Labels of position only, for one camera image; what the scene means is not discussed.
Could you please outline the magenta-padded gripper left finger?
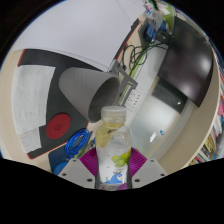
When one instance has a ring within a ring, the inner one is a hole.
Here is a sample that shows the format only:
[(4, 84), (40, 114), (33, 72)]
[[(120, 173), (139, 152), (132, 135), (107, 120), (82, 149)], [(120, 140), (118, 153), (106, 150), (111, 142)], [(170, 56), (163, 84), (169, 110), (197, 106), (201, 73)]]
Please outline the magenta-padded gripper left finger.
[(96, 149), (92, 148), (80, 159), (73, 158), (59, 173), (64, 178), (78, 186), (94, 189), (98, 174), (98, 160)]

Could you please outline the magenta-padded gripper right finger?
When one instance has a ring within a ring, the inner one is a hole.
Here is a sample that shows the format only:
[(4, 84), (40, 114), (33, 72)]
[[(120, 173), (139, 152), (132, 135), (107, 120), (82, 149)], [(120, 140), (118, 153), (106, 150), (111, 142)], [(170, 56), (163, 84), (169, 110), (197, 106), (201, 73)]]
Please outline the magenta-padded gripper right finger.
[(154, 158), (147, 159), (137, 149), (131, 149), (127, 183), (129, 189), (146, 186), (166, 175), (166, 171)]

